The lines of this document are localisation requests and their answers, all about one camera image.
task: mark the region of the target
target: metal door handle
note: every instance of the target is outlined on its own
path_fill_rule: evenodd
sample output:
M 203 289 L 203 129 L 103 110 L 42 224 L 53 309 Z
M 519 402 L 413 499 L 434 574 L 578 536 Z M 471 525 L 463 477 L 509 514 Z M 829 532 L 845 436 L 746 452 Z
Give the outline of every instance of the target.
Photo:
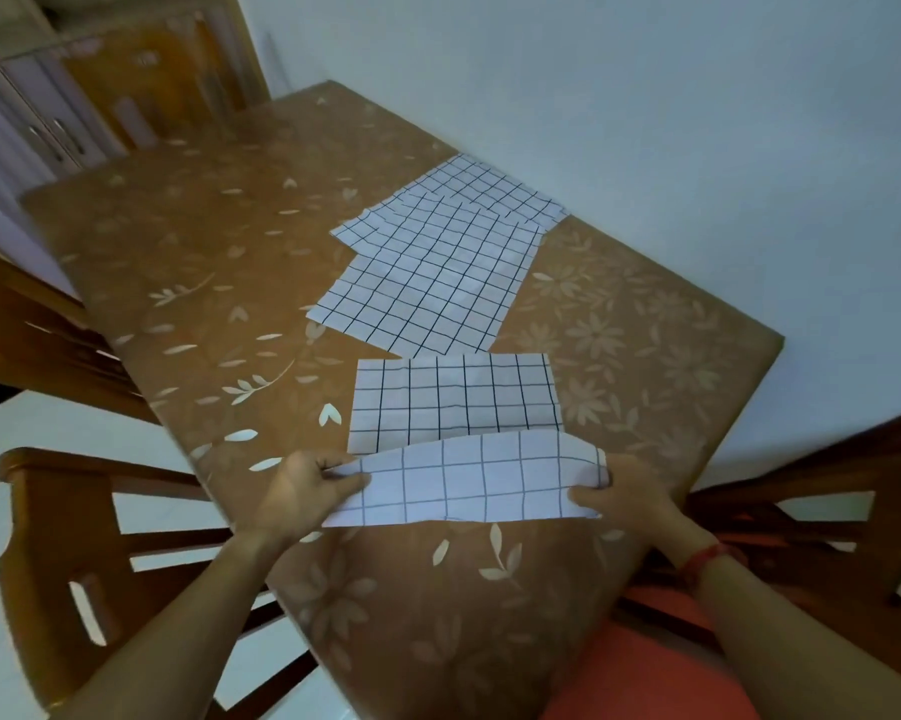
M 38 139 L 40 139 L 40 143 L 44 144 L 48 148 L 50 154 L 54 156 L 55 159 L 57 159 L 61 163 L 63 162 L 63 154 L 57 151 L 57 147 L 54 146 L 46 136 L 44 136 L 43 131 L 41 131 L 35 125 L 27 126 L 27 131 L 33 133 Z
M 83 155 L 86 154 L 86 150 L 85 150 L 84 147 L 81 145 L 81 142 L 79 142 L 79 141 L 77 140 L 77 137 L 76 137 L 76 136 L 74 136 L 72 133 L 70 133 L 70 129 L 67 128 L 67 127 L 63 124 L 63 121 L 62 121 L 62 120 L 60 120 L 60 119 L 54 119 L 54 125 L 55 125 L 58 129 L 60 129 L 60 133 L 62 133 L 64 136 L 66 136 L 66 137 L 70 140 L 70 143 L 72 143 L 74 149 L 77 150 L 77 154 L 79 154 L 80 156 L 83 156 Z

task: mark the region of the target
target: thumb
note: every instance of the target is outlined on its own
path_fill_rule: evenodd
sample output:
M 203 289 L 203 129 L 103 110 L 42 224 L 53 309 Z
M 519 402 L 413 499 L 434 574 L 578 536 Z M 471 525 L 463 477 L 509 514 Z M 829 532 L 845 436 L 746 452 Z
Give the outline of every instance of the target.
M 333 507 L 343 503 L 350 496 L 356 496 L 371 483 L 371 476 L 366 472 L 357 472 L 347 477 L 332 477 L 324 479 L 333 490 Z
M 569 490 L 567 496 L 581 508 L 590 508 L 601 513 L 606 492 L 607 489 L 605 487 L 584 487 L 576 484 Z

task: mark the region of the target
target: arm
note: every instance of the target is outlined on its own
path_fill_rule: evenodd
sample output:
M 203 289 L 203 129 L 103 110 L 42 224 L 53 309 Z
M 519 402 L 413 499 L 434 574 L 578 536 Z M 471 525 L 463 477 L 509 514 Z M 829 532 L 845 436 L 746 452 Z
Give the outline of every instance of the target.
M 683 515 L 653 470 L 608 455 L 612 486 L 570 497 L 682 567 L 717 538 Z M 901 676 L 811 618 L 729 556 L 709 561 L 694 597 L 754 707 L 768 720 L 901 720 Z
M 284 460 L 246 524 L 213 563 L 121 648 L 52 720 L 200 720 L 267 574 L 291 545 L 369 480 L 324 479 L 347 455 Z

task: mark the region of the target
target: checkered paper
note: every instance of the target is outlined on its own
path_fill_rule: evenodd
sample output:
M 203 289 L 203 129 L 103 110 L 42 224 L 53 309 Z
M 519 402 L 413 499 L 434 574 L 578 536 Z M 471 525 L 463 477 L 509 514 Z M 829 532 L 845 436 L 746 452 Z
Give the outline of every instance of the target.
M 331 234 L 357 257 L 308 317 L 417 355 L 487 351 L 563 207 L 459 155 Z
M 354 386 L 354 455 L 468 434 L 564 429 L 545 354 L 362 359 Z
M 593 518 L 592 510 L 570 502 L 566 489 L 610 483 L 603 450 L 554 430 L 412 444 L 363 457 L 335 472 L 370 472 L 372 481 L 324 526 Z

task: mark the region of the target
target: brown tabletop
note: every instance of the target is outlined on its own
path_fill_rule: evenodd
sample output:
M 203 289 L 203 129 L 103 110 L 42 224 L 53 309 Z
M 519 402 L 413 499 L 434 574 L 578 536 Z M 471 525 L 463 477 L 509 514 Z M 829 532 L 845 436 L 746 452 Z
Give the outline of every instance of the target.
M 329 230 L 454 154 L 329 82 L 24 204 L 233 522 L 272 474 L 251 466 L 346 448 L 356 362 L 388 355 L 306 319 L 353 257 Z M 566 430 L 649 460 L 682 493 L 781 345 L 569 216 L 492 350 L 548 353 Z M 320 426 L 326 403 L 342 426 Z M 239 430 L 258 434 L 224 440 Z M 331 529 L 270 584 L 361 716 L 530 718 L 641 555 L 581 519 Z

